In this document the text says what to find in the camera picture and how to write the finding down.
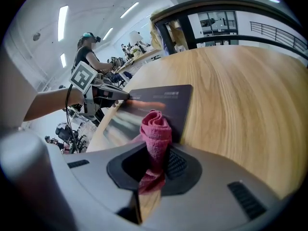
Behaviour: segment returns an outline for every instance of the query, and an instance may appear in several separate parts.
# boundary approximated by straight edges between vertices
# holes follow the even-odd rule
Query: pink cloth
[[[140,135],[132,142],[145,141],[150,155],[150,168],[139,183],[139,194],[161,189],[165,184],[163,163],[166,148],[172,142],[171,127],[160,111],[151,110],[142,120]]]

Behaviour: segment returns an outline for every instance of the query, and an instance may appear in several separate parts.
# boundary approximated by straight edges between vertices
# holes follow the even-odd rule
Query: black vent grille
[[[165,174],[170,180],[181,176],[187,167],[187,162],[184,158],[169,150],[167,166],[164,168]]]
[[[68,163],[68,167],[69,168],[74,168],[74,167],[79,167],[85,164],[89,164],[88,160],[80,160],[80,161],[76,161],[76,162],[72,162],[72,163]]]
[[[228,188],[250,220],[257,218],[266,211],[260,201],[241,182],[232,182],[228,184]]]

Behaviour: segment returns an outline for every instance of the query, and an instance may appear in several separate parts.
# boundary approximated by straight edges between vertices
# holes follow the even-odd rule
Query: gray plastic housing
[[[162,196],[149,218],[135,225],[116,214],[130,205],[132,191],[118,188],[106,167],[114,157],[142,143],[63,155],[32,133],[13,132],[1,138],[0,163],[39,216],[59,230],[258,230],[287,203],[233,161],[173,144],[198,159],[201,177],[185,194]],[[89,163],[68,167],[67,163],[79,160]],[[268,211],[249,221],[227,187],[234,181],[243,182]]]

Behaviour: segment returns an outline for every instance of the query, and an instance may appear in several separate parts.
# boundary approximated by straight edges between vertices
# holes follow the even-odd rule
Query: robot
[[[20,114],[18,118],[24,116],[35,94],[14,68],[8,63],[2,74],[19,80],[17,88],[10,92],[20,97],[23,106],[22,110],[12,110],[11,103],[3,103],[10,105],[3,112],[16,112]],[[99,89],[101,98],[129,98],[128,93],[101,80],[95,70],[82,62],[72,73],[71,83],[85,96],[83,114],[93,115],[98,108],[92,86]],[[166,183],[160,204],[143,221],[138,183],[148,167],[144,142],[63,155],[37,135],[18,131],[5,118],[2,121],[3,173],[52,230],[259,230],[291,198],[280,200],[266,184],[227,158],[171,144],[165,158]]]

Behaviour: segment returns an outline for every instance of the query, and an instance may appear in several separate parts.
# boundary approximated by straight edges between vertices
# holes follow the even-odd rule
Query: wooden table
[[[183,84],[193,91],[181,143],[232,159],[280,198],[300,186],[308,159],[308,71],[299,60],[248,46],[200,48],[144,65],[124,90]],[[109,109],[88,152],[109,148],[103,131],[116,110]]]
[[[160,52],[160,50],[157,50],[155,48],[153,48],[152,46],[145,48],[145,50],[147,51],[146,53],[142,54],[140,53],[137,56],[133,57],[133,62],[136,64],[137,62],[140,62],[144,59],[146,59],[147,57],[151,56],[151,55],[155,55],[157,53]],[[132,64],[125,64],[123,67],[121,67],[120,69],[118,69],[116,71],[116,73],[119,73],[121,75],[121,77],[128,83],[129,79],[126,77],[126,75],[124,74],[124,71],[127,71],[129,67],[131,67]]]

